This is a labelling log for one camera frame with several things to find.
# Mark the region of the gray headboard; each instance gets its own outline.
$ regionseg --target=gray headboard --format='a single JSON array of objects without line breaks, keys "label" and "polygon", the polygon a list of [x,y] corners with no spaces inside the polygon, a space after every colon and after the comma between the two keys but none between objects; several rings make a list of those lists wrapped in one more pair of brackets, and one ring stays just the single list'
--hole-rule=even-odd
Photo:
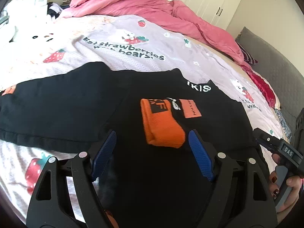
[{"label": "gray headboard", "polygon": [[293,134],[295,120],[304,107],[304,77],[286,57],[246,27],[236,41],[259,61],[252,68],[271,84]]}]

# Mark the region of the orange label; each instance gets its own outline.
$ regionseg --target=orange label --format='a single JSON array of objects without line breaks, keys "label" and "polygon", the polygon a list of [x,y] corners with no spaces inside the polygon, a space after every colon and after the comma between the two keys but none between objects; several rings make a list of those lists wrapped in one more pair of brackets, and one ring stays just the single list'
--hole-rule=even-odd
[{"label": "orange label", "polygon": [[5,89],[4,93],[2,93],[1,96],[5,95],[5,94],[8,94],[8,93],[13,94],[15,89],[16,89],[16,85],[14,85],[12,87],[9,87],[9,88]]},{"label": "orange label", "polygon": [[192,99],[180,99],[186,118],[200,117],[202,114]]}]

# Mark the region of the strawberry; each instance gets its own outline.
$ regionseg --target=strawberry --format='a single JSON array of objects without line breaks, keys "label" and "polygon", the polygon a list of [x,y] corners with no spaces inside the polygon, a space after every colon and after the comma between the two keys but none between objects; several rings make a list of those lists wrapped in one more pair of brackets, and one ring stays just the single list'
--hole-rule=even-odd
[{"label": "strawberry", "polygon": [[65,53],[66,53],[66,51],[63,50],[63,49],[61,49],[59,51],[56,51],[50,57],[48,57],[47,59],[45,59],[43,62],[44,63],[59,62],[60,60],[62,60],[62,58],[63,58],[63,56],[64,56]]},{"label": "strawberry", "polygon": [[139,40],[138,38],[134,38],[133,40],[131,39],[125,39],[126,42],[128,42],[128,45],[134,45],[134,44],[139,44],[139,43],[144,43],[145,41]]},{"label": "strawberry", "polygon": [[145,43],[149,41],[149,39],[146,39],[143,36],[135,37],[133,40],[131,39],[125,39],[126,42],[128,42],[128,45],[134,45],[134,44],[139,44],[139,43]]},{"label": "strawberry", "polygon": [[31,163],[29,164],[27,171],[25,173],[26,183],[28,185],[27,192],[31,195],[34,191],[40,173],[46,164],[47,160],[51,157],[45,157],[44,153],[42,153],[42,159],[32,159]]},{"label": "strawberry", "polygon": [[138,21],[137,23],[138,23],[138,25],[139,25],[140,27],[145,27],[145,26],[146,26],[146,22],[143,21],[143,20]]},{"label": "strawberry", "polygon": [[34,191],[36,182],[40,176],[40,165],[37,164],[39,159],[32,159],[25,173],[26,183],[28,185],[27,192],[31,195]]},{"label": "strawberry", "polygon": [[250,93],[247,90],[243,90],[243,93],[244,93],[243,95],[245,96],[245,98],[247,98],[252,103],[254,103],[254,100],[253,100],[252,96],[250,95]]}]

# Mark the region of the handheld controller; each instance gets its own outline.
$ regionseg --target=handheld controller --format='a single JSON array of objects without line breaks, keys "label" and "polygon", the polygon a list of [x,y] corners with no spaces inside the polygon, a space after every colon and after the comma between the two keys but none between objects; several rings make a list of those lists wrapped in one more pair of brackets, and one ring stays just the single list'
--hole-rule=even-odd
[{"label": "handheld controller", "polygon": [[278,175],[276,184],[280,188],[280,192],[275,199],[275,207],[278,211],[292,190],[286,184],[286,180],[295,175],[304,176],[303,155],[285,140],[271,136],[259,128],[253,130],[253,137],[261,146],[281,157],[279,165],[275,168]]}]

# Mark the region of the red cloth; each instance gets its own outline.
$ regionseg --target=red cloth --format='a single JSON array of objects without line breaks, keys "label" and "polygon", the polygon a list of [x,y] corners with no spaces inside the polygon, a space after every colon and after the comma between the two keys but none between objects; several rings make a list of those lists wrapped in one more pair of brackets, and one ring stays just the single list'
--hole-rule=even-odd
[{"label": "red cloth", "polygon": [[255,74],[251,68],[248,68],[246,66],[241,67],[249,75],[250,79],[252,79],[254,84],[256,84],[256,86],[259,88],[259,90],[267,100],[269,106],[271,108],[274,108],[276,104],[276,96],[270,86],[263,80],[263,78]]},{"label": "red cloth", "polygon": [[72,0],[70,8],[63,10],[60,16],[70,18],[88,14],[138,15],[166,30],[213,46],[230,55],[239,65],[245,64],[241,49],[228,32],[204,21],[180,0]]}]

